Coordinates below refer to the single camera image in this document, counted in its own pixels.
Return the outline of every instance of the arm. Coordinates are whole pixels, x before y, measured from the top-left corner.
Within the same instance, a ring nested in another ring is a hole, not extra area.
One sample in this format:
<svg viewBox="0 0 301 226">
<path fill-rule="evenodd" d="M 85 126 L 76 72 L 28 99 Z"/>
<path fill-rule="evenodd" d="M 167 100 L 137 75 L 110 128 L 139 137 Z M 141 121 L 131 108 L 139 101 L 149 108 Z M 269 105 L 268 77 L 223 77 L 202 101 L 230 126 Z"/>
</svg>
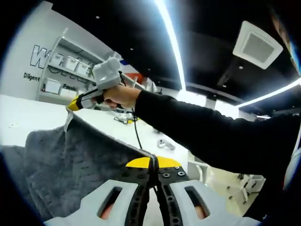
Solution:
<svg viewBox="0 0 301 226">
<path fill-rule="evenodd" d="M 147 91 L 137 92 L 135 98 L 138 117 L 209 165 L 266 178 L 285 172 L 301 121 L 291 115 L 263 122 L 233 120 L 218 111 Z"/>
</svg>

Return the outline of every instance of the black jacket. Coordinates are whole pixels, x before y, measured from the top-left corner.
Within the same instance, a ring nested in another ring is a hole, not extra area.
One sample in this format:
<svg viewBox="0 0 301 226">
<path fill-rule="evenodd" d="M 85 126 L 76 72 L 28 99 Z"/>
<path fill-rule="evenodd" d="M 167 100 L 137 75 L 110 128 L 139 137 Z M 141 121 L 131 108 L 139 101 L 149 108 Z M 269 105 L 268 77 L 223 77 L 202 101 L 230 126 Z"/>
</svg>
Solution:
<svg viewBox="0 0 301 226">
<path fill-rule="evenodd" d="M 262 221 L 278 207 L 300 116 L 280 115 L 258 122 L 234 120 L 218 111 L 146 91 L 137 99 L 135 114 L 213 167 L 263 175 L 265 185 L 245 216 Z"/>
</svg>

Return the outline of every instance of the led light strip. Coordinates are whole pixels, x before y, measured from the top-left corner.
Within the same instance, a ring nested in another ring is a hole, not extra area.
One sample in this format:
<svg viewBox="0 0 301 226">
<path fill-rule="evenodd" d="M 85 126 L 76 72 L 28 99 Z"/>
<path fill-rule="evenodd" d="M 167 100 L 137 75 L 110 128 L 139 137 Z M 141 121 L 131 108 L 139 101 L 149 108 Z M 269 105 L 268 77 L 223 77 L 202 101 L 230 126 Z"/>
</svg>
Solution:
<svg viewBox="0 0 301 226">
<path fill-rule="evenodd" d="M 260 118 L 260 119 L 270 119 L 271 117 L 258 115 L 257 118 Z"/>
<path fill-rule="evenodd" d="M 183 65 L 182 65 L 182 61 L 181 61 L 181 55 L 180 55 L 180 51 L 179 51 L 177 38 L 176 38 L 175 33 L 174 33 L 173 24 L 171 22 L 170 16 L 169 16 L 168 11 L 166 9 L 166 5 L 164 3 L 164 0 L 155 0 L 155 2 L 157 4 L 157 7 L 159 9 L 159 12 L 160 12 L 163 20 L 164 20 L 165 27 L 167 29 L 169 39 L 171 41 L 171 45 L 172 45 L 172 48 L 173 48 L 173 51 L 174 51 L 175 60 L 176 60 L 177 65 L 178 65 L 178 71 L 179 71 L 179 75 L 180 75 L 180 82 L 181 82 L 182 90 L 186 90 Z"/>
<path fill-rule="evenodd" d="M 279 93 L 283 93 L 283 92 L 285 92 L 285 91 L 287 91 L 287 90 L 289 90 L 289 89 L 291 89 L 291 88 L 299 85 L 300 83 L 301 83 L 301 78 L 297 79 L 296 81 L 292 82 L 291 84 L 289 84 L 287 86 L 284 86 L 284 87 L 282 87 L 282 88 L 280 88 L 280 89 L 278 89 L 278 90 L 276 90 L 274 92 L 271 92 L 269 94 L 266 94 L 266 95 L 264 95 L 262 97 L 254 99 L 254 100 L 250 100 L 250 101 L 247 101 L 245 103 L 239 104 L 236 107 L 237 108 L 241 108 L 241 107 L 244 107 L 244 106 L 247 106 L 247 105 L 254 104 L 254 103 L 258 102 L 258 101 L 270 98 L 270 97 L 275 96 L 275 95 L 277 95 Z"/>
</svg>

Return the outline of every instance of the wall lettering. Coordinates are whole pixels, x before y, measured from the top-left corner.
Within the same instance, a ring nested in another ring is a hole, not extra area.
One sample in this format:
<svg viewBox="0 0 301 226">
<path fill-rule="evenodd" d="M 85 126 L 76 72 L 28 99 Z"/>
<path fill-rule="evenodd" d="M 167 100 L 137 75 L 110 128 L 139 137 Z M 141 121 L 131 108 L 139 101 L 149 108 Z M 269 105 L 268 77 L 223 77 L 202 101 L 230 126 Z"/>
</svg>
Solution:
<svg viewBox="0 0 301 226">
<path fill-rule="evenodd" d="M 69 89 L 69 90 L 72 90 L 72 91 L 77 91 L 75 86 L 68 86 L 67 84 L 63 85 L 63 89 Z"/>
<path fill-rule="evenodd" d="M 43 69 L 50 53 L 51 50 L 47 52 L 46 48 L 40 49 L 40 46 L 34 45 L 32 50 L 32 57 L 30 59 L 30 65 L 34 67 L 38 66 L 38 68 Z"/>
<path fill-rule="evenodd" d="M 31 76 L 29 73 L 24 72 L 23 78 L 28 79 L 29 81 L 40 81 L 39 77 Z"/>
</svg>

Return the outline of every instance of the window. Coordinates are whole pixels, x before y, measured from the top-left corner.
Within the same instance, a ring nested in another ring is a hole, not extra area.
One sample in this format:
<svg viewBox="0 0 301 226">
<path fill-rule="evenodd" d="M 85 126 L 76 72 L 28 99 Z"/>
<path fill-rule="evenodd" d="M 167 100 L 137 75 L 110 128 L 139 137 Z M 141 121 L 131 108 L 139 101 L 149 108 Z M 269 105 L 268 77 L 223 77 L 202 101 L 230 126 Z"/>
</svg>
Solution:
<svg viewBox="0 0 301 226">
<path fill-rule="evenodd" d="M 180 90 L 177 100 L 201 107 L 204 107 L 206 104 L 206 96 L 184 90 Z"/>
<path fill-rule="evenodd" d="M 221 100 L 216 100 L 215 110 L 219 111 L 222 115 L 225 115 L 227 117 L 231 117 L 233 119 L 238 118 L 239 109 Z"/>
</svg>

